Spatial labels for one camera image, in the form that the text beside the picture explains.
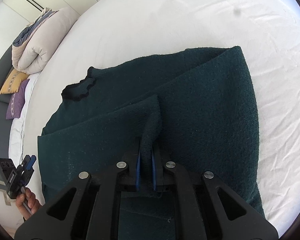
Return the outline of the person's left hand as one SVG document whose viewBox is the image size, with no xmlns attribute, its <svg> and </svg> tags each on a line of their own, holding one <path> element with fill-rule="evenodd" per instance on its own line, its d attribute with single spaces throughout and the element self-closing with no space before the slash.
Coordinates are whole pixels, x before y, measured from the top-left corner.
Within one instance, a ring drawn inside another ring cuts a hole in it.
<svg viewBox="0 0 300 240">
<path fill-rule="evenodd" d="M 42 207 L 36 195 L 27 187 L 17 196 L 15 205 L 24 220 L 28 220 Z"/>
</svg>

